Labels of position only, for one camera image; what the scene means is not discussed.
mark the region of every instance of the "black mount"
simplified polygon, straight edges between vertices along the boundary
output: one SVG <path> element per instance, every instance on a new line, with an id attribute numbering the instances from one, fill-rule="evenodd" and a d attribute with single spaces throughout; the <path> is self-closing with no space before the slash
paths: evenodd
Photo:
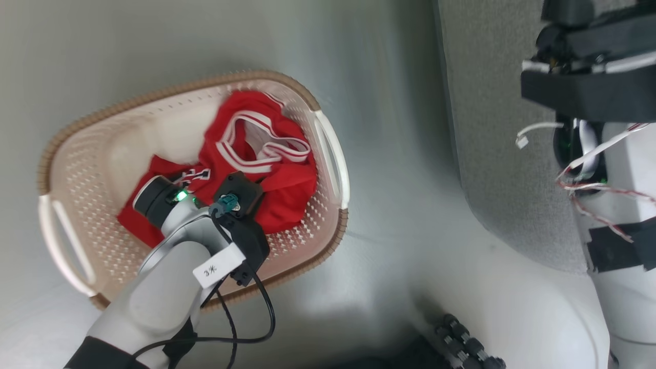
<path id="1" fill-rule="evenodd" d="M 542 19 L 551 24 L 532 61 L 550 72 L 522 72 L 523 98 L 589 122 L 656 121 L 656 65 L 612 74 L 602 65 L 656 51 L 656 0 L 597 17 L 591 0 L 545 0 Z"/>
<path id="2" fill-rule="evenodd" d="M 255 214 L 264 197 L 262 186 L 249 180 L 244 173 L 235 172 L 223 181 L 215 194 L 215 201 L 227 194 L 237 196 L 239 209 L 225 213 L 218 218 L 218 222 L 230 232 L 232 242 L 246 256 L 245 263 L 257 272 L 270 252 L 264 231 L 255 221 Z M 250 269 L 244 264 L 231 272 L 230 277 L 237 281 L 238 286 L 248 286 L 253 279 Z"/>

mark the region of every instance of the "printed number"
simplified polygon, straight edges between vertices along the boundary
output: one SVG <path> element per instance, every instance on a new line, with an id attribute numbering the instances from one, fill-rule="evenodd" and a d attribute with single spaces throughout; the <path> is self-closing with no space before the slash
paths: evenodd
<path id="1" fill-rule="evenodd" d="M 205 276 L 209 276 L 210 274 L 214 274 L 214 272 L 216 272 L 216 267 L 214 265 L 212 265 L 204 273 L 205 273 Z"/>

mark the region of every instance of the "gray fabric wall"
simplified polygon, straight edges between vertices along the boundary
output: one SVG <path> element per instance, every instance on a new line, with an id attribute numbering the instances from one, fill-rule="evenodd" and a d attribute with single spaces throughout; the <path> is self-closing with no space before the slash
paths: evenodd
<path id="1" fill-rule="evenodd" d="M 596 0 L 606 11 L 635 0 Z M 438 0 L 462 187 L 478 220 L 515 250 L 563 271 L 586 270 L 566 194 L 554 185 L 552 133 L 517 131 L 554 113 L 520 96 L 543 0 Z"/>

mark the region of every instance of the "white stripe trim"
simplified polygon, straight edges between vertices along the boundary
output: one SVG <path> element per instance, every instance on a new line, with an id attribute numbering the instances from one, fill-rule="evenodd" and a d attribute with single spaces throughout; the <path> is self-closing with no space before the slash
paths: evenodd
<path id="1" fill-rule="evenodd" d="M 216 144 L 216 149 L 218 150 L 218 153 L 221 154 L 221 156 L 230 164 L 231 167 L 233 167 L 236 170 L 242 171 L 244 173 L 269 173 L 271 172 L 271 165 L 262 165 L 259 167 L 244 167 L 241 164 L 237 163 L 230 153 L 226 150 L 226 148 L 218 142 Z"/>
<path id="2" fill-rule="evenodd" d="M 236 123 L 239 119 L 263 130 L 272 139 L 285 141 L 287 144 L 294 146 L 296 150 L 277 142 L 265 142 L 260 153 L 256 153 L 256 155 L 261 157 L 261 154 L 264 154 L 267 157 L 266 159 L 244 160 L 232 148 L 236 140 Z M 311 151 L 310 145 L 301 139 L 277 135 L 273 130 L 271 118 L 252 110 L 240 110 L 232 116 L 221 141 L 216 143 L 216 149 L 232 167 L 244 173 L 269 173 L 271 172 L 271 164 L 281 162 L 283 157 L 295 163 L 304 162 Z"/>
<path id="3" fill-rule="evenodd" d="M 282 100 L 278 100 L 276 97 L 274 97 L 274 96 L 271 95 L 270 93 L 264 93 L 264 94 L 266 95 L 266 97 L 270 98 L 271 101 L 273 101 L 274 103 L 280 105 L 280 108 L 284 108 L 284 107 L 285 107 L 285 103 L 282 102 Z"/>

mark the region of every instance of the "basket handle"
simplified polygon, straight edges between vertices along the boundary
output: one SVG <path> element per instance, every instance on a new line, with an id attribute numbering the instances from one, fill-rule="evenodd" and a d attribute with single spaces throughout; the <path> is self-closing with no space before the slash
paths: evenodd
<path id="1" fill-rule="evenodd" d="M 59 221 L 64 227 L 64 232 L 66 232 L 66 236 L 68 236 L 73 246 L 75 256 L 77 256 L 82 269 L 87 275 L 86 278 L 82 277 L 77 268 L 73 266 L 68 252 L 64 249 L 54 221 L 55 216 L 59 218 Z M 39 222 L 41 223 L 41 232 L 43 233 L 43 238 L 45 239 L 45 244 L 48 247 L 52 260 L 54 260 L 54 264 L 64 275 L 64 278 L 81 293 L 89 297 L 97 295 L 98 292 L 91 287 L 96 282 L 96 273 L 91 267 L 89 258 L 73 229 L 68 215 L 66 215 L 64 206 L 59 201 L 52 201 L 49 194 L 39 196 Z"/>
<path id="2" fill-rule="evenodd" d="M 346 158 L 344 157 L 344 152 L 342 151 L 342 146 L 339 144 L 339 139 L 337 139 L 337 134 L 333 129 L 333 126 L 330 124 L 328 117 L 321 111 L 317 110 L 315 112 L 318 126 L 323 132 L 323 140 L 327 141 L 328 147 L 333 154 L 335 162 L 333 163 L 330 160 L 330 156 L 326 157 L 326 161 L 329 162 L 328 173 L 331 177 L 331 181 L 335 183 L 335 170 L 337 168 L 337 175 L 339 176 L 339 193 L 336 194 L 338 197 L 341 197 L 341 209 L 348 209 L 348 202 L 351 198 L 351 186 L 348 178 L 348 168 L 346 167 Z"/>

